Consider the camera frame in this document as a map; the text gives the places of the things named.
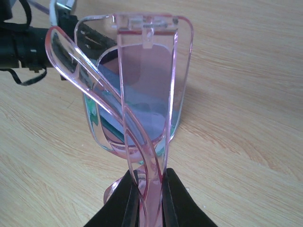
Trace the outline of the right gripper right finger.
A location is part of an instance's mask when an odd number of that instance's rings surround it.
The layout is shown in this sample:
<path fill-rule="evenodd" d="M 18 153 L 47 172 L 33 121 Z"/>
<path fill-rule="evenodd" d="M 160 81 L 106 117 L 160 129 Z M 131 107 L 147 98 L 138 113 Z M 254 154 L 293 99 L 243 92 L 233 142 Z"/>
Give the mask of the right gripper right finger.
<path fill-rule="evenodd" d="M 162 184 L 162 217 L 165 227 L 217 227 L 199 208 L 172 168 Z"/>

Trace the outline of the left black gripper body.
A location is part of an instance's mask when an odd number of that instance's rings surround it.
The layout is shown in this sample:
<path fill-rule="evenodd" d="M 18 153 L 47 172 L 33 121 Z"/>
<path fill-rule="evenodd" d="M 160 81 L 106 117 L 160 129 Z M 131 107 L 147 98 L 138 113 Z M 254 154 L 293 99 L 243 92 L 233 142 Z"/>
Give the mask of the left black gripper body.
<path fill-rule="evenodd" d="M 58 26 L 67 34 L 74 35 L 74 29 L 78 23 L 78 18 L 75 15 L 62 14 L 59 16 Z"/>

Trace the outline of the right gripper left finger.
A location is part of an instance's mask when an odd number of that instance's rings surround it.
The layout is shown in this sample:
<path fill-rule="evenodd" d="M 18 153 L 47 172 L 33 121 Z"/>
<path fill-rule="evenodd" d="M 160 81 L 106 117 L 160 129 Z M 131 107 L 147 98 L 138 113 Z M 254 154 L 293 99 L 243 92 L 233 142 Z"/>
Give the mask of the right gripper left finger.
<path fill-rule="evenodd" d="M 125 173 L 105 205 L 84 227 L 139 226 L 139 193 L 129 171 Z"/>

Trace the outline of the pink sunglasses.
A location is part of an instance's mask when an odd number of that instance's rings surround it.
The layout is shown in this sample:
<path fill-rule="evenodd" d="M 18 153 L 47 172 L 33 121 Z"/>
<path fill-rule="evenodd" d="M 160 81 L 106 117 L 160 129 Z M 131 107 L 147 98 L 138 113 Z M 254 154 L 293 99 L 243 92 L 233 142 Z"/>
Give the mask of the pink sunglasses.
<path fill-rule="evenodd" d="M 58 26 L 46 35 L 51 64 L 123 127 L 126 160 L 139 193 L 139 226 L 162 227 L 176 76 L 187 78 L 192 23 L 164 13 L 87 16 L 74 39 Z M 120 91 L 93 60 L 118 59 Z"/>

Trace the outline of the grey glasses case green lining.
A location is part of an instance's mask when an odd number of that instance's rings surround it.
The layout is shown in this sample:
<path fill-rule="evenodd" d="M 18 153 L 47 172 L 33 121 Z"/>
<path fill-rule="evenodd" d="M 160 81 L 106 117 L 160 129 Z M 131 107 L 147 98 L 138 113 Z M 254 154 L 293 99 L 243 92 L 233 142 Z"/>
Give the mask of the grey glasses case green lining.
<path fill-rule="evenodd" d="M 117 91 L 120 91 L 118 59 L 102 59 L 100 61 L 93 60 L 92 62 L 97 64 L 98 69 L 104 74 L 114 88 Z M 174 138 L 179 126 L 186 79 L 187 78 L 184 76 L 176 76 L 175 78 L 174 102 L 170 130 L 171 140 Z M 106 151 L 120 158 L 126 159 L 122 125 L 120 125 L 113 116 L 87 95 L 83 95 L 83 103 L 86 109 L 90 130 L 97 144 Z"/>

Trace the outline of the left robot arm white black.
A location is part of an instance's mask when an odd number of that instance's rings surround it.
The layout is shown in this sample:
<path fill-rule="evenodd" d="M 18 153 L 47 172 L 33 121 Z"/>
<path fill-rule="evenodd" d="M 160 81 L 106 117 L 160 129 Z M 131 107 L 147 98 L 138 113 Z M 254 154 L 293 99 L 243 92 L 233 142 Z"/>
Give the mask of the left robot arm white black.
<path fill-rule="evenodd" d="M 78 22 L 73 14 L 76 8 L 74 0 L 52 0 L 48 7 L 35 0 L 22 0 L 21 6 L 26 15 L 24 24 L 10 23 L 13 18 L 14 0 L 0 2 L 0 70 L 9 72 L 14 81 L 21 86 L 30 86 L 41 81 L 47 74 L 47 68 L 52 67 L 45 51 L 46 28 L 32 27 L 32 7 L 49 16 L 52 26 L 61 27 L 71 38 Z M 36 77 L 21 81 L 17 68 L 27 68 L 37 73 Z"/>

